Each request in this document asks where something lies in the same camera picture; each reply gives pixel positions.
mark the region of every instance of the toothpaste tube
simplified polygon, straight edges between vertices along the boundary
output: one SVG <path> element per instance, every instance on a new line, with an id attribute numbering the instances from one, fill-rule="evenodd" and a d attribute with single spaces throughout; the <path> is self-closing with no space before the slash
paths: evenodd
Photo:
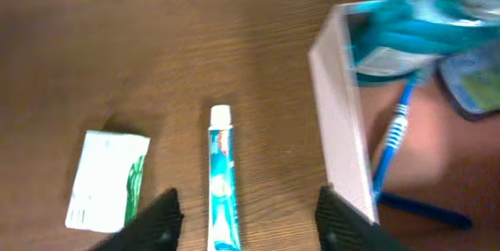
<path id="1" fill-rule="evenodd" d="M 209 127 L 208 251 L 241 251 L 230 107 L 214 106 Z"/>

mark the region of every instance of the white cap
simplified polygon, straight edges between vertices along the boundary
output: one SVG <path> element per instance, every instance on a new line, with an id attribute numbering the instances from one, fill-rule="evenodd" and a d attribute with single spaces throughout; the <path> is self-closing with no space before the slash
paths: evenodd
<path id="1" fill-rule="evenodd" d="M 212 106 L 210 110 L 210 125 L 230 125 L 231 110 L 228 105 Z"/>

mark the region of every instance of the brown table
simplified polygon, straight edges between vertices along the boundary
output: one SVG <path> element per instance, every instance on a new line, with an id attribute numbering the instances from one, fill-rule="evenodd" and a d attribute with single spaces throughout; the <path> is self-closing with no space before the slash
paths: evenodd
<path id="1" fill-rule="evenodd" d="M 152 137 L 141 206 L 176 187 L 180 250 L 207 236 L 209 107 L 233 106 L 246 250 L 314 250 L 326 178 L 306 54 L 334 3 L 2 0 L 0 249 L 80 250 L 66 229 L 84 131 Z"/>

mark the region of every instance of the blue bottle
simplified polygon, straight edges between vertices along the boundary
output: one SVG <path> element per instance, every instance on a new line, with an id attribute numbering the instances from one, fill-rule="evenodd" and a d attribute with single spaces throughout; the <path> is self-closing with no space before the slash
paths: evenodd
<path id="1" fill-rule="evenodd" d="M 361 82 L 406 77 L 500 38 L 500 0 L 385 0 L 352 35 Z"/>

